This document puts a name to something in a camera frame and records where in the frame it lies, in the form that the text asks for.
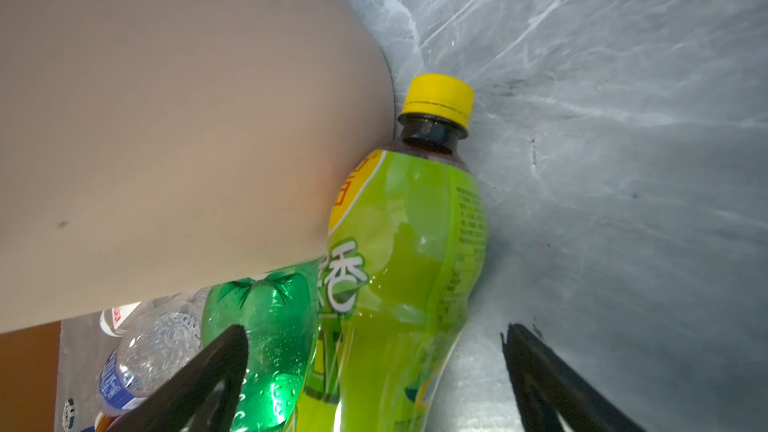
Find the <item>green sprite bottle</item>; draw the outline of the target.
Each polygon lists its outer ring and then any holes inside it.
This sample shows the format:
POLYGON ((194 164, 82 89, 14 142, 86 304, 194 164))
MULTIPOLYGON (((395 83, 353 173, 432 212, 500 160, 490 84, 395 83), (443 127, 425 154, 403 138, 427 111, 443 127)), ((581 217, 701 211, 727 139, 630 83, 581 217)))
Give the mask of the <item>green sprite bottle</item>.
POLYGON ((248 339, 233 431, 281 431, 293 414, 314 352, 319 265, 315 259, 210 288, 202 344, 232 325, 248 339))

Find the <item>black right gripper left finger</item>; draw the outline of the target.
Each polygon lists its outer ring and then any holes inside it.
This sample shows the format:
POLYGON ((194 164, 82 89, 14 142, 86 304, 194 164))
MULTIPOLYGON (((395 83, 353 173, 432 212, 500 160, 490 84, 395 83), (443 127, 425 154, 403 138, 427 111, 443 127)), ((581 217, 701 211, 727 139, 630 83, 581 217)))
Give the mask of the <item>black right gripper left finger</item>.
POLYGON ((233 325, 111 431, 228 431, 248 360, 243 326, 233 325))

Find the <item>yellow green tea bottle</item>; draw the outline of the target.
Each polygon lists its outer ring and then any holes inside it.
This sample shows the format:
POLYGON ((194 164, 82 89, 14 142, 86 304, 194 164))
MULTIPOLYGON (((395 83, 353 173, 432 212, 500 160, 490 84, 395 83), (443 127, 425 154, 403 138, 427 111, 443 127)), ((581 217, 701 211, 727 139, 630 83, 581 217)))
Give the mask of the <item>yellow green tea bottle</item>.
POLYGON ((319 332, 290 431, 422 431, 482 272, 488 228, 458 153, 474 93, 415 77, 401 131, 342 183, 318 273, 319 332))

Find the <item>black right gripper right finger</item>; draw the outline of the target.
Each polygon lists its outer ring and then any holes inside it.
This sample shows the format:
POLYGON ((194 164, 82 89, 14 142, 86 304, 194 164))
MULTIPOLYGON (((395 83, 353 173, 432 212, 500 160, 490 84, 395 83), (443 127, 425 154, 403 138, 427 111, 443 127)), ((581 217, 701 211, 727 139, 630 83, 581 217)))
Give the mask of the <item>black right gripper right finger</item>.
POLYGON ((502 351, 524 430, 643 431, 525 326, 508 327, 502 351))

